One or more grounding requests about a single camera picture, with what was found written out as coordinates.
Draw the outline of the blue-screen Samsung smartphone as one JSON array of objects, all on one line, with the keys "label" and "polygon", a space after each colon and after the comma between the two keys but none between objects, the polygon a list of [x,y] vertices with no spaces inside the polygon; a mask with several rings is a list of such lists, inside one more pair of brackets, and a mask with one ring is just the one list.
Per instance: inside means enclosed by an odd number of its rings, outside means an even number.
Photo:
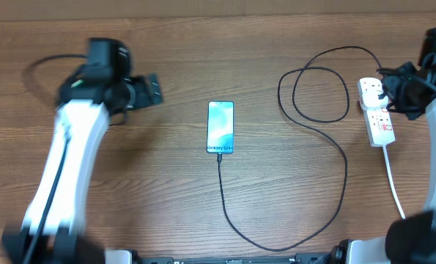
[{"label": "blue-screen Samsung smartphone", "polygon": [[207,152],[217,154],[234,152],[234,103],[231,101],[208,103]]}]

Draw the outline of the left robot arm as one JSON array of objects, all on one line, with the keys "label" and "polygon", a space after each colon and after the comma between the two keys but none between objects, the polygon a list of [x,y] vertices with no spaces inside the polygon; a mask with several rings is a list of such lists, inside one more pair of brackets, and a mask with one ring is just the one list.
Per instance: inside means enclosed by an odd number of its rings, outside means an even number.
[{"label": "left robot arm", "polygon": [[155,74],[132,76],[128,47],[89,39],[85,63],[59,88],[43,176],[21,229],[5,229],[11,263],[140,263],[132,249],[103,249],[84,237],[86,198],[100,143],[115,114],[162,103]]}]

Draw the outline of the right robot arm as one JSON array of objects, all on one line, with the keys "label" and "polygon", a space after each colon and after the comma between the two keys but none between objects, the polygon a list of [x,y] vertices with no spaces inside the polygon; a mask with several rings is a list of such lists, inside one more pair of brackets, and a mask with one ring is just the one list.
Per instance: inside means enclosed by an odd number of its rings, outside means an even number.
[{"label": "right robot arm", "polygon": [[340,242],[318,263],[436,264],[436,28],[426,31],[418,64],[380,68],[388,108],[409,120],[426,117],[430,140],[429,189],[422,212],[395,221],[383,237]]}]

